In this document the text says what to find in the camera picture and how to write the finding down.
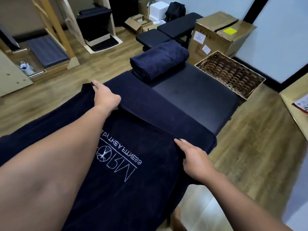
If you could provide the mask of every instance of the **wooden floor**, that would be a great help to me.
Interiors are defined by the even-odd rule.
[[[118,31],[121,45],[98,54],[89,54],[69,32],[67,36],[80,66],[0,97],[0,136],[63,104],[83,83],[105,82],[131,69],[129,58],[142,52],[127,30]],[[262,85],[220,132],[210,158],[239,189],[280,218],[306,147],[278,93]],[[181,206],[188,230],[232,230],[205,186],[189,186]]]

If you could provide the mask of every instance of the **black bag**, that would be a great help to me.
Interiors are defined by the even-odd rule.
[[[166,12],[166,18],[165,21],[169,22],[172,20],[175,20],[179,17],[183,17],[186,14],[186,8],[185,5],[178,3],[178,2],[172,2],[170,3],[170,6],[168,7],[168,10]]]

